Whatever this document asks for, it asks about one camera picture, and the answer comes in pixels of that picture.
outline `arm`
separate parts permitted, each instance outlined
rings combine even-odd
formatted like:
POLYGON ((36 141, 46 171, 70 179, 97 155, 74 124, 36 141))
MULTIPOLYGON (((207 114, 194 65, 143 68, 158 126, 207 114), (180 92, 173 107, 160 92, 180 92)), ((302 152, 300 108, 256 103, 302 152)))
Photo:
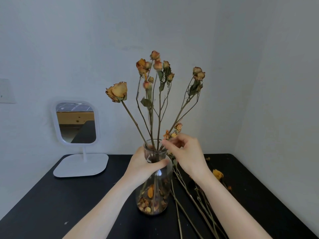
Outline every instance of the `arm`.
POLYGON ((178 134, 170 141, 162 141, 177 158, 182 169, 205 192, 209 203, 230 239, 270 239, 268 233, 238 203, 209 170, 196 138, 178 134))
POLYGON ((148 163, 144 158, 144 149, 140 147, 132 156, 123 177, 63 239, 105 239, 123 204, 134 189, 144 183, 152 173, 165 167, 167 163, 166 159, 157 163, 148 163))

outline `hand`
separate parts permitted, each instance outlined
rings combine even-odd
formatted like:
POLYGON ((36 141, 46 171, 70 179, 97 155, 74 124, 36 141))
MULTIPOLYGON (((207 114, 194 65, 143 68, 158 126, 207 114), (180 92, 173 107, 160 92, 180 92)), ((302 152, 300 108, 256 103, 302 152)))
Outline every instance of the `hand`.
POLYGON ((197 138, 179 133, 169 141, 162 140, 162 144, 174 154, 182 169, 195 181, 209 170, 197 138))
POLYGON ((164 168, 169 160, 163 159, 156 163, 148 163, 144 157, 144 148, 139 147, 132 156, 123 177, 133 183, 134 189, 144 183, 155 171, 164 168))

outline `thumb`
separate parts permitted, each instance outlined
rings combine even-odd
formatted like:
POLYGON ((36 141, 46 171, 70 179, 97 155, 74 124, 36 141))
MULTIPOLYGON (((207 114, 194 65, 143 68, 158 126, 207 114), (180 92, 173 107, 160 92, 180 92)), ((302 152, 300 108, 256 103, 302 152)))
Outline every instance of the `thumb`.
POLYGON ((179 150, 180 150, 178 147, 176 147, 174 144, 172 144, 168 140, 162 140, 162 144, 165 146, 165 148, 170 150, 175 155, 175 157, 178 156, 178 153, 179 153, 179 150))
POLYGON ((148 167, 150 172, 154 173, 155 171, 164 168, 168 163, 169 163, 168 159, 162 159, 159 162, 148 164, 148 167))

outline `light switch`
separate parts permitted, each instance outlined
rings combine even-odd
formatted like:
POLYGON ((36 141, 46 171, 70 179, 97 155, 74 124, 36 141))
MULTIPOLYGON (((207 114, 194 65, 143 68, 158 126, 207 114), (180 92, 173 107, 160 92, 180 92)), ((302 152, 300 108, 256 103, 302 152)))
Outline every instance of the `light switch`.
POLYGON ((0 102, 2 103, 16 103, 14 99, 13 90, 10 80, 0 79, 0 102))

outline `vase mouth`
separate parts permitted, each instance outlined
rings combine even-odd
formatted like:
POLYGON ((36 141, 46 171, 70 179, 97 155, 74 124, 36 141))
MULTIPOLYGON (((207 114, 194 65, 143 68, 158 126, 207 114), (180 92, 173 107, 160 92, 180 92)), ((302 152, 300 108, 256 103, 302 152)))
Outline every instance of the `vase mouth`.
MULTIPOLYGON (((157 146, 157 141, 159 141, 159 148, 162 146, 162 140, 161 139, 153 139, 155 147, 157 146)), ((164 147, 161 150, 154 150, 152 149, 153 145, 152 145, 152 140, 149 139, 146 141, 146 143, 144 143, 144 149, 147 151, 152 152, 153 154, 163 154, 167 152, 167 149, 164 147)))

